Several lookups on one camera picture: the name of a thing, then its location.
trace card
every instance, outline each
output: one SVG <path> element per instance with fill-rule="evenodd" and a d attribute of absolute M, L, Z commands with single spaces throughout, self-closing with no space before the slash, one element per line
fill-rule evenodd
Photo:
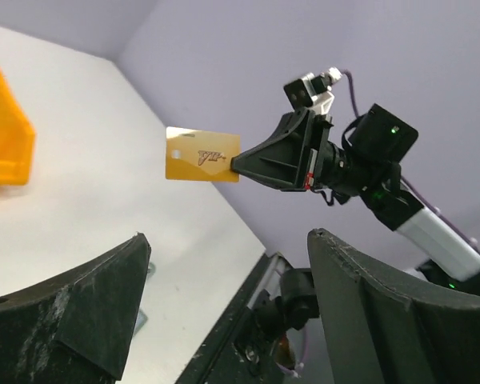
<path fill-rule="evenodd" d="M 240 154 L 240 136 L 170 126 L 166 138 L 166 178 L 238 182 L 231 159 Z"/>

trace table surface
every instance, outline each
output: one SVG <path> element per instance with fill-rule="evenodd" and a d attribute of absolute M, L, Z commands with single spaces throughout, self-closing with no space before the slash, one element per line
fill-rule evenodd
<path fill-rule="evenodd" d="M 164 126 L 113 63 L 0 28 L 0 67 L 37 131 L 30 184 L 0 189 L 0 295 L 143 232 L 157 269 L 121 382 L 175 382 L 263 245 L 212 184 L 165 180 Z"/>

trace gray wall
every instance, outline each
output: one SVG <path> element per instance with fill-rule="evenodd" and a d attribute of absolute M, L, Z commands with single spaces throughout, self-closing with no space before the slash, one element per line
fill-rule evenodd
<path fill-rule="evenodd" d="M 349 68 L 362 110 L 378 102 L 419 129 L 403 165 L 424 195 L 457 219 L 480 206 L 480 6 L 160 0 L 118 64 L 165 124 L 238 133 L 245 149 L 290 109 L 285 82 Z M 346 84 L 337 97 L 335 139 L 353 117 Z M 360 202 L 331 209 L 249 180 L 217 187 L 269 251 L 297 265 L 307 264 L 306 233 L 319 226 L 397 266 L 422 257 Z"/>
<path fill-rule="evenodd" d="M 0 26 L 114 58 L 156 0 L 0 0 Z"/>

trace gold credit card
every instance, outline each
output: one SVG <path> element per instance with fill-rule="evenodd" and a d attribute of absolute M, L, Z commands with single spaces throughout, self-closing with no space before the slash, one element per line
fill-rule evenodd
<path fill-rule="evenodd" d="M 169 126 L 166 137 L 166 178 L 238 182 L 231 159 L 240 154 L 240 136 Z"/>

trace orange bin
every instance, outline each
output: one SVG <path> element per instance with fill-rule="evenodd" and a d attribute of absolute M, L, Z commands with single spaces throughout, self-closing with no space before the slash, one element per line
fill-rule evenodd
<path fill-rule="evenodd" d="M 0 71 L 0 186 L 28 183 L 35 131 Z"/>

